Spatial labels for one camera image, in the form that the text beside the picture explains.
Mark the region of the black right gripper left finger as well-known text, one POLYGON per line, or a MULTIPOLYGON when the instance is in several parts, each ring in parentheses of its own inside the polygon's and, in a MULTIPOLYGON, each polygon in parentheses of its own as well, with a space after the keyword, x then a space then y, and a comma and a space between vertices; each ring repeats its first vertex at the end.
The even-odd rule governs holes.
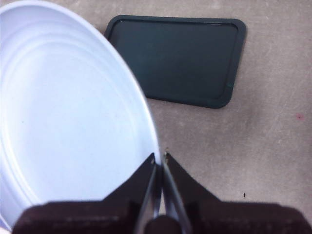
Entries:
POLYGON ((156 213, 156 160, 98 201, 49 202, 26 209, 14 234, 137 234, 156 213))

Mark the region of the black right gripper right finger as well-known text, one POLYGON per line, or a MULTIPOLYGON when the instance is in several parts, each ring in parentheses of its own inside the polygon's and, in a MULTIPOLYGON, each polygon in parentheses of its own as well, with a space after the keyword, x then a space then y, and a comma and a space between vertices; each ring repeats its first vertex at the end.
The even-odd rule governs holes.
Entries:
POLYGON ((302 213, 276 203, 222 201, 193 179, 169 154, 162 157, 168 216, 185 234, 310 234, 302 213))

